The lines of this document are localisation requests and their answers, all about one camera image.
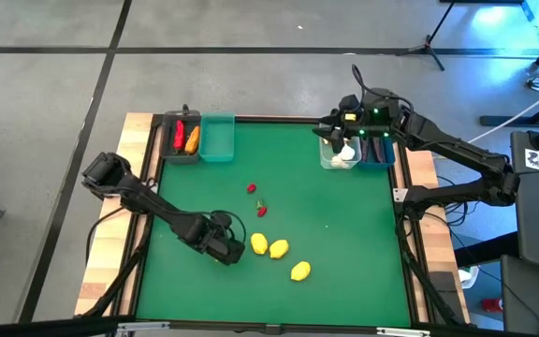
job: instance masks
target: wooden table frame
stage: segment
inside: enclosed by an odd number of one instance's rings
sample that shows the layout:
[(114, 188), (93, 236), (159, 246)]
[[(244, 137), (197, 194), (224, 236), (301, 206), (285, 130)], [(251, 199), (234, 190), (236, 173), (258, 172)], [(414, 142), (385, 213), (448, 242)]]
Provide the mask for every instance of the wooden table frame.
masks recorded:
[[(272, 120), (281, 119), (292, 120), (293, 117), (272, 117)], [(301, 121), (314, 120), (313, 118), (300, 118)], [(159, 175), (159, 148), (161, 144), (161, 127), (153, 128), (161, 124), (161, 115), (153, 113), (128, 113), (124, 121), (124, 128), (120, 136), (117, 154), (126, 158), (132, 167), (132, 171), (143, 180), (157, 177)], [(400, 151), (395, 145), (397, 161), (390, 172), (391, 184), (396, 187), (405, 187), (410, 184), (422, 184), (427, 187), (438, 186), (435, 169), (430, 152), (409, 152)], [(108, 198), (103, 202), (100, 216), (103, 216), (119, 207), (118, 198)], [(430, 212), (445, 217), (444, 209), (441, 207), (430, 208)], [(120, 211), (111, 218), (101, 223), (94, 235), (93, 245), (89, 261), (84, 273), (82, 286), (80, 288), (79, 299), (75, 313), (82, 314), (95, 304), (97, 299), (103, 295), (111, 282), (118, 274), (119, 269), (129, 258), (135, 246), (132, 242), (139, 242), (142, 238), (143, 230), (147, 221), (152, 221), (146, 215), (133, 215), (129, 211)], [(460, 286), (459, 275), (457, 273), (457, 262), (455, 260), (452, 242), (448, 227), (442, 221), (425, 216), (418, 223), (405, 221), (407, 231), (414, 227), (414, 233), (408, 239), (417, 259), (423, 264), (428, 272), (444, 271), (449, 272), (454, 277), (455, 286), (459, 295), (459, 303), (462, 308), (463, 318), (469, 322), (469, 314), (465, 304), (462, 288)], [(139, 289), (139, 279), (136, 277), (142, 271), (143, 264), (140, 263), (124, 285), (124, 290), (119, 294), (114, 303), (107, 309), (106, 315), (128, 315), (134, 313), (136, 305), (131, 301)], [(412, 277), (414, 296), (408, 289), (410, 303), (415, 304), (415, 308), (410, 308), (412, 322), (435, 322), (433, 308), (426, 302), (425, 294), (416, 277), (405, 270), (404, 276)], [(197, 326), (184, 326), (185, 329), (198, 329)]]

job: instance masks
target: tripod stand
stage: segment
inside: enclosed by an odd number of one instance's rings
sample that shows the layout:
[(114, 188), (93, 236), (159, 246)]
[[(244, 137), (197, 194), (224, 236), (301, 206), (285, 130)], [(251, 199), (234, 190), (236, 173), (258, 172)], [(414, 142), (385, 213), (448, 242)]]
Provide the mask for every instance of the tripod stand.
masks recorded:
[(438, 55), (436, 54), (434, 49), (431, 47), (431, 42), (436, 37), (436, 34), (438, 34), (438, 30), (440, 30), (440, 27), (444, 23), (444, 20), (446, 20), (448, 13), (450, 13), (450, 10), (453, 8), (454, 5), (455, 5), (455, 2), (450, 3), (448, 8), (446, 9), (446, 12), (444, 13), (444, 16), (440, 19), (440, 22), (438, 22), (436, 29), (434, 29), (433, 33), (426, 36), (426, 39), (424, 40), (422, 45), (409, 48), (408, 50), (397, 53), (396, 55), (403, 56), (403, 55), (410, 55), (410, 54), (417, 54), (417, 53), (429, 54), (434, 59), (434, 61), (436, 61), (436, 64), (438, 64), (438, 67), (440, 68), (440, 70), (444, 71), (444, 66), (442, 62), (440, 62), (440, 59), (438, 58)]

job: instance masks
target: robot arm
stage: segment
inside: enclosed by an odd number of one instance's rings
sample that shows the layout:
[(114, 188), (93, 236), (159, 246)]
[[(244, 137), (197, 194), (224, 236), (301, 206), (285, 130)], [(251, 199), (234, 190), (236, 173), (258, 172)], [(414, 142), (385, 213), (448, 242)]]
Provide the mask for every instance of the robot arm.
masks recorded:
[(351, 137), (392, 137), (411, 151), (428, 150), (481, 174), (481, 178), (454, 186), (428, 189), (411, 186), (400, 197), (402, 209), (411, 220), (423, 217), (432, 205), (446, 206), (465, 201), (482, 201), (491, 206), (515, 203), (519, 177), (503, 154), (493, 154), (441, 131), (428, 118), (402, 106), (400, 98), (386, 89), (372, 88), (361, 103), (344, 97), (338, 109), (319, 120), (313, 132), (331, 142), (338, 153), (344, 139)]
[(169, 224), (178, 239), (199, 253), (207, 253), (225, 265), (237, 263), (244, 251), (244, 240), (235, 240), (229, 229), (228, 212), (185, 212), (157, 196), (130, 171), (128, 161), (117, 154), (99, 154), (82, 173), (82, 185), (98, 198), (120, 195), (128, 211), (151, 213)]

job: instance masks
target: desk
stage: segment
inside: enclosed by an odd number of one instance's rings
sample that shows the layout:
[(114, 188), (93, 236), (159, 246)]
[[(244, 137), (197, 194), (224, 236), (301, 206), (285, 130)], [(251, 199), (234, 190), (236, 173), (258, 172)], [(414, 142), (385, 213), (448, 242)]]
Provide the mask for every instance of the desk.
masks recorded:
[[(263, 123), (264, 119), (274, 123)], [(133, 242), (139, 240), (147, 221), (152, 221), (153, 231), (146, 262), (133, 272), (121, 298), (107, 313), (135, 313), (139, 319), (171, 320), (174, 328), (213, 330), (264, 331), (266, 324), (257, 322), (284, 323), (284, 327), (290, 324), (290, 329), (286, 330), (301, 329), (301, 326), (309, 330), (311, 326), (320, 325), (324, 328), (335, 325), (340, 328), (409, 327), (413, 321), (428, 321), (429, 308), (424, 301), (423, 291), (418, 281), (403, 267), (398, 243), (394, 240), (390, 191), (395, 183), (403, 186), (404, 168), (400, 165), (401, 161), (397, 162), (392, 175), (386, 171), (360, 169), (324, 170), (319, 166), (318, 141), (311, 134), (314, 119), (280, 118), (283, 123), (275, 124), (278, 121), (275, 118), (255, 117), (237, 119), (233, 163), (201, 163), (183, 167), (162, 165), (157, 155), (161, 128), (152, 127), (158, 125), (160, 120), (160, 115), (151, 113), (127, 114), (117, 153), (130, 161), (133, 172), (140, 172), (141, 178), (161, 178), (160, 195), (171, 199), (179, 208), (229, 209), (243, 218), (249, 235), (261, 231), (270, 241), (288, 239), (291, 241), (291, 251), (284, 260), (272, 261), (267, 256), (255, 256), (247, 248), (239, 264), (225, 267), (208, 256), (189, 251), (161, 221), (144, 215), (131, 216), (129, 212), (122, 211), (102, 223), (95, 233), (76, 307), (77, 314), (90, 309), (103, 294), (117, 274), (126, 252), (132, 249)], [(283, 154), (280, 159), (275, 155), (271, 158), (261, 157), (265, 155), (264, 151), (270, 154), (274, 146), (287, 146), (286, 143), (269, 142), (267, 135), (274, 132), (284, 135), (284, 140), (274, 141), (294, 141), (309, 154)], [(243, 141), (246, 139), (264, 144), (262, 147), (254, 146), (252, 141)], [(253, 157), (258, 160), (247, 160)], [(431, 187), (437, 185), (430, 153), (407, 153), (407, 157), (413, 183)], [(296, 179), (285, 168), (295, 171)], [(272, 180), (276, 176), (284, 184)], [(205, 195), (195, 192), (210, 188), (210, 181), (217, 184), (213, 187), (213, 193)], [(248, 183), (257, 183), (259, 196), (268, 203), (269, 212), (263, 219), (256, 218), (256, 199), (245, 191)], [(180, 187), (186, 185), (191, 186), (192, 196), (176, 194), (183, 190)], [(339, 219), (334, 218), (334, 212), (324, 209), (326, 202), (336, 202), (337, 209), (346, 207), (343, 201), (346, 198), (339, 200), (330, 195), (330, 192), (337, 194), (344, 190), (351, 191), (349, 197), (367, 198), (369, 203), (363, 208), (354, 209), (339, 223)], [(326, 199), (313, 197), (322, 196), (323, 191), (328, 193)], [(220, 193), (229, 198), (220, 197)], [(305, 204), (302, 198), (309, 198), (312, 202)], [(106, 199), (101, 215), (118, 205), (118, 199)], [(300, 212), (296, 220), (287, 218), (294, 211)], [(442, 209), (430, 211), (444, 215)], [(427, 218), (420, 222), (419, 234), (426, 247), (423, 253), (429, 272), (446, 273), (454, 280), (460, 304), (459, 314), (468, 320), (448, 228), (436, 219)], [(414, 236), (409, 241), (415, 247)], [(172, 259), (176, 255), (190, 263)], [(289, 271), (302, 259), (312, 263), (312, 275), (308, 280), (294, 284), (288, 279)], [(208, 296), (206, 299), (211, 300), (208, 305), (215, 308), (242, 305), (246, 310), (226, 308), (216, 313), (201, 309), (206, 306), (201, 302), (191, 307), (184, 294), (177, 291), (179, 287), (192, 286), (189, 283), (200, 281), (197, 276), (209, 276), (210, 272), (215, 277), (207, 288), (212, 288), (213, 294), (219, 294), (219, 301), (214, 302)], [(193, 277), (176, 277), (185, 274)], [(291, 298), (305, 302), (284, 303)], [(266, 310), (255, 308), (254, 300), (258, 300), (261, 309)], [(228, 304), (229, 301), (239, 304)], [(179, 306), (181, 310), (175, 311), (169, 303)]]
[[(534, 149), (527, 133), (513, 132), (511, 149), (515, 172), (533, 170), (526, 166), (526, 149)], [(521, 256), (539, 265), (539, 174), (521, 176), (517, 191), (517, 231), (455, 253), (460, 266), (495, 260), (502, 255)]]
[[(503, 282), (539, 316), (539, 266), (512, 256), (501, 258)], [(525, 305), (503, 286), (504, 330), (539, 334), (539, 322)]]

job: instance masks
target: metal clamp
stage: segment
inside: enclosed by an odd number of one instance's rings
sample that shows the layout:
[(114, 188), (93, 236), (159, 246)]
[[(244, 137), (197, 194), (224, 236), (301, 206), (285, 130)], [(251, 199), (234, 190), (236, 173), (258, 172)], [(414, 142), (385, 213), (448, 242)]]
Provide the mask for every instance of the metal clamp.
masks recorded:
[(407, 197), (408, 191), (409, 190), (407, 188), (393, 188), (392, 197), (394, 198), (394, 202), (403, 202)]
[(427, 330), (409, 330), (393, 328), (378, 328), (377, 334), (394, 337), (430, 337), (430, 332)]
[(165, 330), (169, 329), (169, 322), (133, 322), (118, 324), (117, 332), (125, 333), (145, 330)]

